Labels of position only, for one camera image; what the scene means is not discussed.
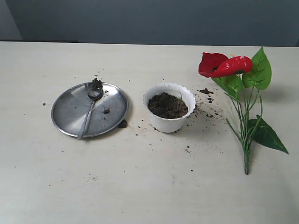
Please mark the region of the artificial red flower plant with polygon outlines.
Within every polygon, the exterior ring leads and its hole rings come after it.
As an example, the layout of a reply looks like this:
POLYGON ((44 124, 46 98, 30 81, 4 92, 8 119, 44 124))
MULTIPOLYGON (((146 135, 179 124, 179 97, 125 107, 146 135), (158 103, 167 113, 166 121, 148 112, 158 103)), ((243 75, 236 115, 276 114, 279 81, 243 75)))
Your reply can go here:
POLYGON ((256 143, 288 153, 286 147, 263 119, 263 100, 261 91, 271 83, 272 69, 264 48, 252 58, 247 56, 228 57, 222 53, 202 54, 198 73, 213 80, 230 98, 239 119, 239 128, 229 128, 239 140, 244 155, 244 173, 249 174, 251 143, 256 143))

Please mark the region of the steel spoon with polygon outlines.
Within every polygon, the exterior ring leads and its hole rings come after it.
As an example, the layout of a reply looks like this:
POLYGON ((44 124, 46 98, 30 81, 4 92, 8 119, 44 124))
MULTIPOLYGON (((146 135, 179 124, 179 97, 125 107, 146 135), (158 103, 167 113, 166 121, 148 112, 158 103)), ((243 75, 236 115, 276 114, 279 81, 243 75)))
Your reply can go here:
POLYGON ((91 103, 90 103, 88 112, 86 113, 86 116, 84 118, 83 124, 80 128, 80 131, 77 135, 77 139, 80 140, 80 139, 83 138, 84 133, 85 133, 85 131, 87 129, 87 126, 88 126, 89 119, 90 119, 91 114, 92 114, 93 107, 94 107, 96 101, 102 98, 102 95, 103 95, 102 81, 95 78, 91 82, 91 85, 89 86, 89 88, 87 90, 87 96, 90 99, 91 103))

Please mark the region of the soil clump by plate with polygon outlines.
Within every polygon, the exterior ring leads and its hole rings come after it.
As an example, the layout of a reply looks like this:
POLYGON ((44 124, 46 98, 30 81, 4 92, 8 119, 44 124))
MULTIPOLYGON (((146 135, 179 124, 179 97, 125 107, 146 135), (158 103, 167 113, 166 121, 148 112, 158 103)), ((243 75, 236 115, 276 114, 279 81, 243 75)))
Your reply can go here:
POLYGON ((122 120, 122 122, 118 125, 118 128, 127 128, 127 127, 128 127, 128 123, 125 119, 122 120))

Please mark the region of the round steel plate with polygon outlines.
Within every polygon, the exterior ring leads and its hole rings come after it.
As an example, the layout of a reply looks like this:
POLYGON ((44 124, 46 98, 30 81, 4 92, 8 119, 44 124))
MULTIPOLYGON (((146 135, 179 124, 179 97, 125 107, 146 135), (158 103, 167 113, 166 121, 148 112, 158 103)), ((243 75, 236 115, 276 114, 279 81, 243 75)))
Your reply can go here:
MULTIPOLYGON (((67 89, 55 101, 51 110, 54 125, 63 133, 77 137, 90 106, 87 90, 91 82, 78 84, 67 89)), ((116 128, 125 119, 129 102, 119 87, 102 83, 103 96, 97 100, 84 138, 107 133, 116 128)))

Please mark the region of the white flower pot with soil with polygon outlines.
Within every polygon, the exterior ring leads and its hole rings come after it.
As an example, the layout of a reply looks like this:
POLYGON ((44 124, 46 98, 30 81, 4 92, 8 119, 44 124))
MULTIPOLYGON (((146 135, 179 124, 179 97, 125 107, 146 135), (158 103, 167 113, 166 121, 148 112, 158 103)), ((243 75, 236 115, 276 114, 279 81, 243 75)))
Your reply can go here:
POLYGON ((180 129, 194 111, 196 100, 187 88, 162 83, 146 91, 143 104, 149 113, 150 124, 163 133, 172 133, 180 129))

